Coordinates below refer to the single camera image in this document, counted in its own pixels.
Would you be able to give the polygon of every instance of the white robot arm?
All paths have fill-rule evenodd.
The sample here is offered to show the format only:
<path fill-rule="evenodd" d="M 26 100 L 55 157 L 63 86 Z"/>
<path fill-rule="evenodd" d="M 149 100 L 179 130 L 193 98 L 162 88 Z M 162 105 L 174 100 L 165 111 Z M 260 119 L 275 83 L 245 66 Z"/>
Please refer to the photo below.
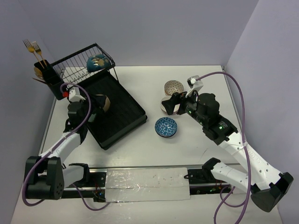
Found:
<path fill-rule="evenodd" d="M 106 96 L 90 96 L 90 98 L 90 113 L 87 113 L 89 103 L 80 96 L 78 88 L 73 87 L 70 90 L 69 118 L 65 123 L 62 137 L 49 150 L 39 156 L 31 156 L 26 161 L 25 179 L 28 173 L 32 173 L 23 186 L 26 198 L 57 200 L 62 196 L 65 187 L 77 181 L 88 181 L 89 167 L 87 164 L 73 163 L 65 169 L 62 169 L 62 164 L 70 153 L 82 144 L 87 135 L 87 127 L 81 125 L 82 122 L 84 120 L 93 122 L 96 116 L 105 112 L 103 108 L 106 105 L 106 100 L 103 98 Z"/>
<path fill-rule="evenodd" d="M 192 83 L 192 79 L 190 83 L 190 87 L 193 88 L 195 83 Z M 244 151 L 246 146 L 251 167 L 251 199 L 260 209 L 270 212 L 287 193 L 293 177 L 289 173 L 282 174 L 275 169 L 249 144 L 243 146 L 242 136 L 237 128 L 219 114 L 220 105 L 215 100 L 214 94 L 198 95 L 198 91 L 193 90 L 192 93 L 174 93 L 169 100 L 162 102 L 169 115 L 177 104 L 180 104 L 178 115 L 187 113 L 195 119 L 203 126 L 203 133 L 216 145 L 230 153 L 245 170 L 248 169 Z M 244 192 L 248 190 L 248 175 L 225 165 L 216 158 L 207 161 L 202 169 L 206 179 L 222 180 Z"/>

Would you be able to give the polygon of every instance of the gray wall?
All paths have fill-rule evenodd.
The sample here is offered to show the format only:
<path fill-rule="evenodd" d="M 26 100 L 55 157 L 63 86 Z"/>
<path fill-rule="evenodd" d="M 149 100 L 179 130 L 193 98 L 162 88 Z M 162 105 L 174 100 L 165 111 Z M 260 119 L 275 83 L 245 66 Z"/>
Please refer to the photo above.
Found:
<path fill-rule="evenodd" d="M 278 207 L 284 224 L 299 220 L 298 40 L 299 1 L 260 0 L 227 65 L 245 97 L 250 144 L 295 179 Z"/>
<path fill-rule="evenodd" d="M 24 176 L 25 161 L 38 153 L 52 104 L 47 86 L 34 81 L 36 62 L 22 39 L 38 41 L 37 31 L 17 0 L 0 1 L 0 223 L 12 218 Z"/>
<path fill-rule="evenodd" d="M 54 59 L 97 42 L 117 65 L 225 65 L 258 0 L 20 0 Z"/>

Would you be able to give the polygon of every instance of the wire rack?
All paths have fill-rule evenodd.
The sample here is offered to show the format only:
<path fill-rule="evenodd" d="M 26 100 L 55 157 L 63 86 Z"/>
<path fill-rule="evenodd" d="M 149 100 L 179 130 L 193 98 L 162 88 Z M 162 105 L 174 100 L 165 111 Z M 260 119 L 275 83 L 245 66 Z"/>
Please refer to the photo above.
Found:
<path fill-rule="evenodd" d="M 87 60 L 89 57 L 97 54 L 103 54 L 110 61 L 110 66 L 96 71 L 96 72 L 88 72 L 86 68 Z M 82 50 L 79 50 L 65 58 L 60 59 L 51 64 L 54 70 L 60 77 L 63 79 L 65 83 L 76 83 L 88 79 L 89 77 L 98 74 L 104 73 L 109 69 L 113 68 L 114 73 L 116 75 L 116 79 L 118 81 L 118 77 L 115 71 L 115 62 L 112 57 L 104 51 L 98 44 L 94 43 Z"/>

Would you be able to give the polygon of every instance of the small blue bowl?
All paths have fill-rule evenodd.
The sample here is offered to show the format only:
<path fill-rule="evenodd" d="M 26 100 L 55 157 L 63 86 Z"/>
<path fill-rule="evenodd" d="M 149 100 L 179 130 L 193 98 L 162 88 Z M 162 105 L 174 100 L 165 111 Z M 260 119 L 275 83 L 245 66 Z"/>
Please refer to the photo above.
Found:
<path fill-rule="evenodd" d="M 178 125 L 172 118 L 160 118 L 156 121 L 155 131 L 163 138 L 169 138 L 173 136 L 178 130 Z"/>

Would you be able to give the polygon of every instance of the gold fork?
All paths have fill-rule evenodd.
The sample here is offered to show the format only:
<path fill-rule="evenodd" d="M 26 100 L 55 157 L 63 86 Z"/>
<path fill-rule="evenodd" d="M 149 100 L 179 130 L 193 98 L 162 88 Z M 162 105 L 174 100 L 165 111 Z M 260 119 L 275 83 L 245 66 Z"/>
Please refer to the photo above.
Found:
<path fill-rule="evenodd" d="M 32 42 L 32 45 L 33 45 L 33 47 L 34 47 L 34 50 L 36 50 L 36 53 L 42 57 L 43 62 L 44 62 L 45 65 L 47 66 L 47 63 L 45 62 L 45 59 L 44 59 L 43 56 L 42 56 L 42 50 L 39 48 L 39 46 L 38 46 L 38 44 L 36 43 L 36 41 L 33 41 L 33 42 Z"/>
<path fill-rule="evenodd" d="M 36 56 L 35 53 L 34 53 L 34 47 L 33 47 L 32 44 L 30 43 L 30 41 L 29 41 L 28 39 L 26 39 L 26 40 L 23 40 L 23 43 L 25 44 L 27 50 L 28 50 L 30 53 L 34 54 L 34 56 L 35 56 L 36 59 L 38 60 L 37 56 Z M 44 66 L 43 66 L 43 64 L 40 62 L 40 60 L 38 60 L 38 62 L 41 64 L 42 68 L 44 69 Z"/>

